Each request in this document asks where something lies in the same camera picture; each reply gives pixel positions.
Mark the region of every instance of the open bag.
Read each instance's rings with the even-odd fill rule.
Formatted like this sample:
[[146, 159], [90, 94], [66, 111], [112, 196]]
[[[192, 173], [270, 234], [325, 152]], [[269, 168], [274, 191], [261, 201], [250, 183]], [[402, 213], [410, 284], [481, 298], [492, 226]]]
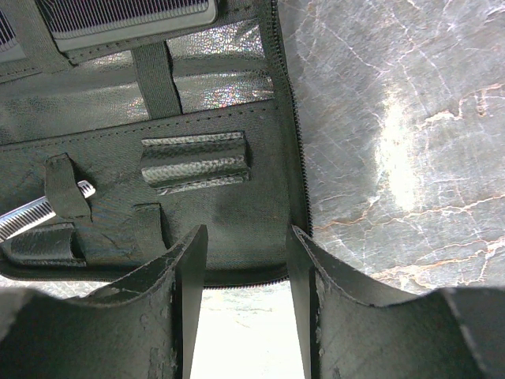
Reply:
[[202, 223], [207, 286], [285, 279], [310, 220], [276, 3], [95, 2], [0, 2], [0, 214], [46, 197], [0, 273], [115, 280]]

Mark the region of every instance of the elastic strap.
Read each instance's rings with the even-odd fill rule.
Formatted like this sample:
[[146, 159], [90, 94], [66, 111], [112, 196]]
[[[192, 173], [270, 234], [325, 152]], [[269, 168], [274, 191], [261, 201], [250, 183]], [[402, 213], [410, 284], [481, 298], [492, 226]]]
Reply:
[[77, 186], [69, 156], [61, 154], [46, 161], [46, 197], [54, 212], [66, 219], [91, 219], [91, 209]]
[[163, 242], [161, 206], [159, 204], [133, 207], [133, 230], [140, 249], [139, 261], [148, 262], [161, 257], [167, 248]]
[[151, 119], [182, 114], [181, 100], [172, 77], [171, 59], [165, 42], [132, 50], [137, 81]]
[[21, 265], [85, 267], [86, 260], [73, 251], [74, 232], [71, 223], [37, 227], [14, 237], [6, 256]]
[[35, 0], [0, 0], [0, 9], [33, 67], [44, 73], [72, 68], [69, 59], [54, 44]]

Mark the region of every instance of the gray marble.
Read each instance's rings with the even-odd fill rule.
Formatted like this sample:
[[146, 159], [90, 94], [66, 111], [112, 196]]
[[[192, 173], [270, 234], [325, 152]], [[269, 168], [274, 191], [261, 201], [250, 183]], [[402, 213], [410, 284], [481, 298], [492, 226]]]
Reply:
[[318, 243], [416, 293], [505, 284], [505, 3], [279, 9]]

